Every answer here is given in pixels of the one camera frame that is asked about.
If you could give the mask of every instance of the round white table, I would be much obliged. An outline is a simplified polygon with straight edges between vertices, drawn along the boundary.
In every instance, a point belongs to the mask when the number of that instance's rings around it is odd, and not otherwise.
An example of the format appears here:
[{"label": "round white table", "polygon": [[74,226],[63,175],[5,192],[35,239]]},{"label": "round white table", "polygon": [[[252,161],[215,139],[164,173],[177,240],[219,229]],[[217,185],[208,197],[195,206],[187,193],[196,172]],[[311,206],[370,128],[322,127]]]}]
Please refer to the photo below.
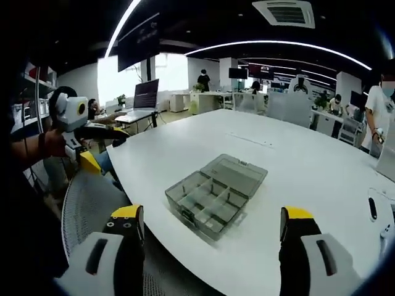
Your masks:
[{"label": "round white table", "polygon": [[[376,200],[370,220],[368,190],[395,193],[377,160],[315,131],[248,113],[216,110],[178,120],[108,147],[119,180],[164,247],[193,274],[225,295],[278,295],[281,286],[280,211],[290,205],[313,214],[352,255],[366,278],[378,263],[380,231],[391,224],[388,200]],[[169,210],[165,190],[220,154],[268,170],[247,203],[247,216],[214,245]]]}]

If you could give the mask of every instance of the ceiling light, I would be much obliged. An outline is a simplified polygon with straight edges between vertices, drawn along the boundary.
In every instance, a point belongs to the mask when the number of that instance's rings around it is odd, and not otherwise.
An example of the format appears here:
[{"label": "ceiling light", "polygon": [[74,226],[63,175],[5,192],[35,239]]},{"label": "ceiling light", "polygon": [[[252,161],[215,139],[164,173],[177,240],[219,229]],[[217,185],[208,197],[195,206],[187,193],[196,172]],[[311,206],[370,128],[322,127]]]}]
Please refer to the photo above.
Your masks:
[{"label": "ceiling light", "polygon": [[287,73],[278,73],[278,72],[275,72],[275,74],[277,74],[277,75],[285,75],[285,76],[295,77],[295,75],[287,74]]},{"label": "ceiling light", "polygon": [[293,42],[293,41],[280,41],[280,40],[251,40],[251,41],[238,41],[238,42],[224,43],[224,44],[218,44],[218,45],[214,45],[214,46],[209,46],[209,47],[196,49],[195,51],[187,52],[185,55],[188,56],[190,54],[195,54],[197,52],[206,51],[206,50],[214,49],[214,48],[218,48],[218,47],[239,45],[239,44],[254,44],[254,43],[289,44],[289,45],[299,45],[299,46],[304,46],[304,47],[310,47],[310,48],[319,49],[321,51],[330,52],[332,54],[336,54],[338,56],[344,57],[344,58],[346,58],[346,59],[348,59],[348,60],[350,60],[350,61],[352,61],[352,62],[354,62],[354,63],[356,63],[356,64],[358,64],[360,66],[363,66],[363,68],[366,68],[367,70],[371,70],[372,69],[368,65],[365,65],[364,63],[360,62],[359,60],[356,60],[356,59],[354,59],[352,57],[349,57],[346,54],[342,54],[341,52],[334,51],[332,49],[328,49],[328,48],[321,47],[321,46],[316,46],[316,45],[313,45],[313,44]]},{"label": "ceiling light", "polygon": [[319,76],[322,76],[322,77],[325,77],[325,78],[328,78],[328,79],[337,81],[336,79],[334,79],[334,78],[332,78],[332,77],[329,77],[329,76],[325,76],[325,75],[322,75],[322,74],[318,74],[318,73],[310,72],[310,71],[306,71],[306,70],[302,70],[302,71],[303,71],[303,72],[306,72],[306,73],[311,73],[311,74],[314,74],[314,75],[319,75]]},{"label": "ceiling light", "polygon": [[325,85],[330,85],[329,83],[322,82],[322,81],[319,81],[319,80],[315,80],[315,79],[311,79],[311,78],[307,78],[307,77],[306,77],[306,79],[307,80],[311,80],[311,81],[315,81],[315,82],[318,82],[318,83],[322,83],[322,84],[325,84]]},{"label": "ceiling light", "polygon": [[110,43],[109,43],[109,46],[107,47],[106,54],[104,55],[104,57],[109,57],[110,56],[110,52],[111,52],[112,46],[114,46],[115,40],[117,40],[118,35],[121,32],[121,30],[122,30],[123,26],[125,25],[126,21],[128,20],[129,16],[131,15],[131,13],[134,11],[136,6],[140,2],[141,2],[141,0],[133,0],[132,3],[130,3],[128,9],[123,14],[123,16],[120,19],[117,27],[115,28],[114,33],[111,36]]},{"label": "ceiling light", "polygon": [[[282,67],[282,66],[264,65],[264,64],[256,64],[256,63],[249,63],[249,64],[260,65],[260,66],[270,67],[270,68],[281,68],[281,69],[288,69],[288,70],[296,70],[296,68],[289,68],[289,67]],[[325,78],[328,78],[328,79],[337,81],[336,79],[334,79],[334,78],[332,78],[332,77],[325,76],[325,75],[322,75],[322,74],[319,74],[319,73],[310,72],[310,71],[307,71],[307,70],[302,70],[302,71],[303,71],[303,72],[306,72],[306,73],[310,73],[310,74],[322,76],[322,77],[325,77]]]}]

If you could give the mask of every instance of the air conditioning vent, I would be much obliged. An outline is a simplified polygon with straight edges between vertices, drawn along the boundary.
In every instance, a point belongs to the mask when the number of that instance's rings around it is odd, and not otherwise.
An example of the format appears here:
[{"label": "air conditioning vent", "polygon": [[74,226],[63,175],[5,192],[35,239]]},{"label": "air conditioning vent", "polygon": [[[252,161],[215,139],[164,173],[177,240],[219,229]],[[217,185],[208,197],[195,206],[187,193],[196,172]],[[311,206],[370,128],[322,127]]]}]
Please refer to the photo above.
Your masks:
[{"label": "air conditioning vent", "polygon": [[273,26],[315,28],[313,9],[309,2],[271,0],[253,2],[252,5]]}]

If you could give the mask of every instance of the clear plastic organizer box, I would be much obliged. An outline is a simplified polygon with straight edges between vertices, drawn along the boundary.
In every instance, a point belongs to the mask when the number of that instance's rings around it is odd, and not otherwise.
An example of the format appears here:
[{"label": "clear plastic organizer box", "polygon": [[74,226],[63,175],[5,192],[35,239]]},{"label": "clear plastic organizer box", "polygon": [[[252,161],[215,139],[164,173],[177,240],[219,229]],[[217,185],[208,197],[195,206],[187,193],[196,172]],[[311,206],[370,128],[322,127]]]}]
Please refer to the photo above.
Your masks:
[{"label": "clear plastic organizer box", "polygon": [[267,170],[222,154],[165,193],[170,206],[217,241],[267,175]]}]

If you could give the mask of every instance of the black ceiling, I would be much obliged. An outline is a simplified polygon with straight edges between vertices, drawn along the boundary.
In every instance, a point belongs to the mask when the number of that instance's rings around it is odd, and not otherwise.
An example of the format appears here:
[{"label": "black ceiling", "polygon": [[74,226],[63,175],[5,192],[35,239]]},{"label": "black ceiling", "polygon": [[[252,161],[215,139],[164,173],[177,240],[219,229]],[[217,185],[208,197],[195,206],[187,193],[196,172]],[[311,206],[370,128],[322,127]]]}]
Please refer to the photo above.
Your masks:
[{"label": "black ceiling", "polygon": [[[59,73],[95,62],[103,57],[123,12],[126,0],[66,1],[61,18],[41,42],[45,45],[46,61]],[[327,47],[376,67],[389,58],[382,34],[395,41],[395,26],[391,9],[371,1],[310,0],[315,29],[271,26],[252,6],[253,1],[142,0],[131,15],[120,37],[148,17],[161,13],[161,38],[184,41],[200,47],[234,41],[283,40]],[[193,49],[161,46],[163,51],[186,53]],[[366,69],[349,60],[327,52],[283,44],[247,44],[221,47],[193,54],[193,57],[271,58],[264,64],[289,65],[285,59],[319,64],[336,71],[357,76]]]}]

